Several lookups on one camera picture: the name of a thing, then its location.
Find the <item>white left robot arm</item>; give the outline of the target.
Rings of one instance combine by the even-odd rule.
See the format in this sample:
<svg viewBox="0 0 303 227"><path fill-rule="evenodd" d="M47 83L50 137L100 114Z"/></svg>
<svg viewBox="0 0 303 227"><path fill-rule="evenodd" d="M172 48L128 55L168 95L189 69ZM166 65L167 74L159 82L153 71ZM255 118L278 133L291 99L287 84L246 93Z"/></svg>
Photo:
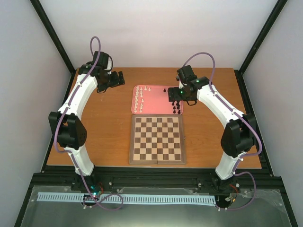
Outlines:
<svg viewBox="0 0 303 227"><path fill-rule="evenodd" d="M108 88L125 84L123 73L112 68L112 57L96 51L93 60L79 68L75 85L64 104L48 116L55 149L62 147L61 152L69 155L75 172L84 176L82 185L90 191L97 188L98 178L92 174L94 164L86 150L87 130L81 117L93 91L104 93Z"/></svg>

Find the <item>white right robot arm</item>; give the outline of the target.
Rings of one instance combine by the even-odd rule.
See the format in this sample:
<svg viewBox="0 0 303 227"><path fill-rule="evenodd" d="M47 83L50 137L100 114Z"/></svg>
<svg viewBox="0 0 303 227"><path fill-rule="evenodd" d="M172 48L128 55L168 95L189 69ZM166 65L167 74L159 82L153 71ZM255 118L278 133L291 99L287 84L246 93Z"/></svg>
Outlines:
<svg viewBox="0 0 303 227"><path fill-rule="evenodd" d="M203 103L218 118L224 132L221 138L223 155L215 169L221 180L231 178L244 156L255 145L255 118L232 106L207 77L198 78L191 66L177 70L178 87L168 88L169 102Z"/></svg>

